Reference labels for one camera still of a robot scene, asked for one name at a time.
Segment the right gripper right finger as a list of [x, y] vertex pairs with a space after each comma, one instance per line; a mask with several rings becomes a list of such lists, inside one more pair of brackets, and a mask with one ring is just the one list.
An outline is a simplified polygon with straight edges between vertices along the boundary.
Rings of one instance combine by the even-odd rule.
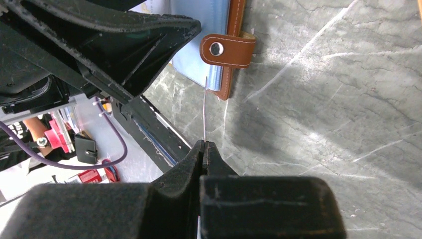
[[204, 239], [344, 239], [329, 185], [310, 176], [240, 176], [206, 142], [200, 178]]

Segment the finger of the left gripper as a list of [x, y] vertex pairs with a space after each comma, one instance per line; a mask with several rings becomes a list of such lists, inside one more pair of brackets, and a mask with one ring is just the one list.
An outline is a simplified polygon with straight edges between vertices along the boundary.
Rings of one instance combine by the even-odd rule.
[[201, 31], [196, 19], [134, 12], [137, 4], [136, 0], [3, 0], [0, 21], [26, 22], [72, 56], [83, 78], [99, 93], [127, 103], [143, 94]]

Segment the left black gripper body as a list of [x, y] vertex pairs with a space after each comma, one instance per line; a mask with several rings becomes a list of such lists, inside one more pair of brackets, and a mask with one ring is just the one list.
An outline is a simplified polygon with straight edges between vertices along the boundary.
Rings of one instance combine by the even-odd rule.
[[50, 39], [22, 20], [0, 22], [0, 107], [5, 113], [39, 112], [68, 103], [71, 96], [98, 93], [77, 61]]

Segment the brown leather card holder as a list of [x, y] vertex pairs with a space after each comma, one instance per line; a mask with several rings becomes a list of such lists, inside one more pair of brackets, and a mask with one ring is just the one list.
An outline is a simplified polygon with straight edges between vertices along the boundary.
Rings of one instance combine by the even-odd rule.
[[241, 30], [245, 5], [244, 0], [145, 0], [132, 10], [199, 20], [201, 33], [171, 63], [191, 81], [227, 100], [234, 69], [249, 66], [256, 43], [253, 34]]

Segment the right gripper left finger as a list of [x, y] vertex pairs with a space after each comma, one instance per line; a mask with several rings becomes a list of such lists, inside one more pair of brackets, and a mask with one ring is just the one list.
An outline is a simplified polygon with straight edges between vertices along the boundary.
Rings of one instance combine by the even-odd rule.
[[205, 142], [150, 183], [46, 184], [27, 192], [3, 239], [195, 239]]

